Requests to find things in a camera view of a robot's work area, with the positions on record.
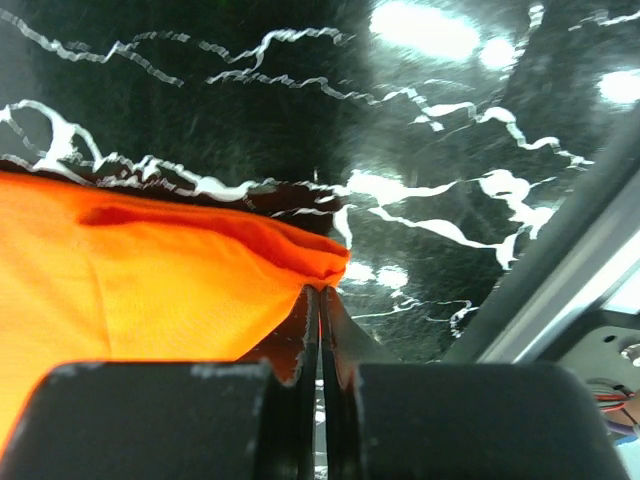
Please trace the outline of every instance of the orange cloth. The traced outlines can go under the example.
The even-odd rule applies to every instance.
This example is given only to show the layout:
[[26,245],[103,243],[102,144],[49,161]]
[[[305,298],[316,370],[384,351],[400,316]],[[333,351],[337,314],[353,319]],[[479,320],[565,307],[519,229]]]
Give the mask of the orange cloth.
[[52,367],[235,360],[347,259],[268,218],[0,173],[0,447]]

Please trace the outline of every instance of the glossy black surface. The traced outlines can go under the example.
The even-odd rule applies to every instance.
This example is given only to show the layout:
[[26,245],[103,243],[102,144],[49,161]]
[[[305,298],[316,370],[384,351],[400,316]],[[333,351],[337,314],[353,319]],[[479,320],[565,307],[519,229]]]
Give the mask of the glossy black surface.
[[3,168],[318,232],[340,210],[345,304],[409,361],[442,356],[640,99],[639,0],[0,8]]

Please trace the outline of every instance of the orange fabric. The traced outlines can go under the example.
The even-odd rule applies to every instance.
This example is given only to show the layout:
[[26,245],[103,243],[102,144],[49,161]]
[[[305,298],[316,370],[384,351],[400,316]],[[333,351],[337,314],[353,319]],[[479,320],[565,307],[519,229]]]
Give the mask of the orange fabric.
[[235,360],[347,259],[268,218],[0,173],[0,447],[52,367]]

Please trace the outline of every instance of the cloth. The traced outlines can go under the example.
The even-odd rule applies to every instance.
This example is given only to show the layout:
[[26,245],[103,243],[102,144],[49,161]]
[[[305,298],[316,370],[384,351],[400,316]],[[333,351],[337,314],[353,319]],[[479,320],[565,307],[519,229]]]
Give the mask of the cloth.
[[348,256],[269,218],[0,173],[0,453],[53,367],[236,360]]

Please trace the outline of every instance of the black marble surface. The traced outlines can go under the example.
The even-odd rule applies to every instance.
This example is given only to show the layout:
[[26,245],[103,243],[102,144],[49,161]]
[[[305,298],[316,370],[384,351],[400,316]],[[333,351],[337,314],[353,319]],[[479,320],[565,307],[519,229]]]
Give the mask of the black marble surface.
[[0,9],[1,168],[348,242],[345,304],[407,361],[442,356],[640,99],[640,0]]

